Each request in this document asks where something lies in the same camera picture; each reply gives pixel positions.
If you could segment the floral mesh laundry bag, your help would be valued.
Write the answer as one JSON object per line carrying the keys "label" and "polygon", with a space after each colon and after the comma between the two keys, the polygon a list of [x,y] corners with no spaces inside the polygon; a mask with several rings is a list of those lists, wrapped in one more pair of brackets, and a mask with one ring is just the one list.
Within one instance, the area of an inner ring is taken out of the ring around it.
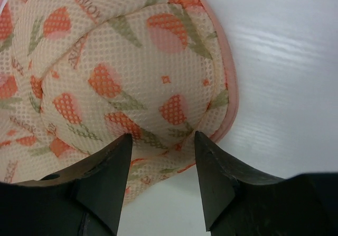
{"label": "floral mesh laundry bag", "polygon": [[123,134],[124,203],[195,163],[238,111],[236,70],[205,0],[1,0],[1,181],[40,180]]}

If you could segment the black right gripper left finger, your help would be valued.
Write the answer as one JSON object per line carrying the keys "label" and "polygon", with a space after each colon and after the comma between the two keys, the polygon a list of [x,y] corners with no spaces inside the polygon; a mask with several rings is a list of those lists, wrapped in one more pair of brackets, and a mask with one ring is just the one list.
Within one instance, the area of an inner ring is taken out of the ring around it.
{"label": "black right gripper left finger", "polygon": [[1,235],[116,235],[132,155],[122,135],[38,181],[1,184]]}

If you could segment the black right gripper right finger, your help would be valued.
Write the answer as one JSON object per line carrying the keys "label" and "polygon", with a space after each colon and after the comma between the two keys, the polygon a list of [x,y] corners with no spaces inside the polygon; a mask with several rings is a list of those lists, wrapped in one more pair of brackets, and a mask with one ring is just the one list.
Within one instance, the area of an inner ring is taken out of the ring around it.
{"label": "black right gripper right finger", "polygon": [[337,173],[283,179],[194,136],[206,230],[212,235],[337,235]]}

